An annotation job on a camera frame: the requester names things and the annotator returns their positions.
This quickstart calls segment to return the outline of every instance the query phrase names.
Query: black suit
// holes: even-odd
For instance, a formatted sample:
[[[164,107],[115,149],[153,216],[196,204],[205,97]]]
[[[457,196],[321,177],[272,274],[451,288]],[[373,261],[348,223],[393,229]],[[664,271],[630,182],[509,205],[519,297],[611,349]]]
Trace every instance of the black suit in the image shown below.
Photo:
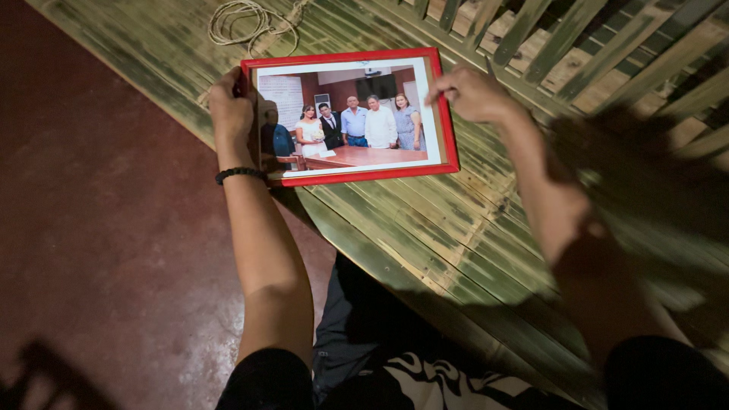
[[[323,115],[319,118],[321,120],[321,129],[324,131],[324,143],[327,145],[328,150],[344,145],[342,142],[342,117],[335,111],[332,111],[332,117],[334,117],[335,122],[334,128]]]

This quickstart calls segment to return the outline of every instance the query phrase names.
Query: television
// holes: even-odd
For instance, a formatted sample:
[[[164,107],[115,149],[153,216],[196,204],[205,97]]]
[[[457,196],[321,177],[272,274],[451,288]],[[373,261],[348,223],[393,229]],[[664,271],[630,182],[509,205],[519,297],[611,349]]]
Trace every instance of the television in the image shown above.
[[[377,77],[361,78],[354,81],[357,89],[357,98],[364,101],[368,96],[394,98],[397,95],[397,83],[394,74],[379,75]]]

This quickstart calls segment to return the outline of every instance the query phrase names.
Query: bride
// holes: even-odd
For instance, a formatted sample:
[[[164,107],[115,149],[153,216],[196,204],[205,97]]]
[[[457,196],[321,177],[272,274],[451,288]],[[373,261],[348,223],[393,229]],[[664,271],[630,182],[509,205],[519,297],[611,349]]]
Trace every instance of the bride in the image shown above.
[[[314,106],[306,104],[301,110],[301,121],[296,123],[296,141],[301,144],[301,153],[311,157],[327,150],[321,121],[316,117]]]

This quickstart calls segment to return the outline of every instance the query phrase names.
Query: white wedding dress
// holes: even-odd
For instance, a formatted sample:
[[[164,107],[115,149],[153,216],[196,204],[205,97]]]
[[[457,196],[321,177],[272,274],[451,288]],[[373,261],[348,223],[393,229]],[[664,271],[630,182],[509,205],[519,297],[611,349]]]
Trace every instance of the white wedding dress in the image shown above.
[[[303,121],[299,121],[298,123],[296,123],[296,128],[301,128],[301,135],[306,141],[313,141],[313,135],[317,131],[319,131],[320,127],[321,121],[319,119],[311,124],[304,123]],[[314,154],[318,154],[326,150],[327,145],[324,142],[321,142],[319,144],[303,144],[301,146],[301,153],[305,157],[311,157]]]

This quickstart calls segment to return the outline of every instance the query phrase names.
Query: framed photograph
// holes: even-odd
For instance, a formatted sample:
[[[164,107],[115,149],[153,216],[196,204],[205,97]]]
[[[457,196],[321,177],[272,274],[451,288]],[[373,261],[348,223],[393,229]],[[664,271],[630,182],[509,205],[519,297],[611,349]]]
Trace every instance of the framed photograph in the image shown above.
[[[435,47],[241,61],[257,92],[251,153],[269,185],[459,170],[448,102],[425,107]]]

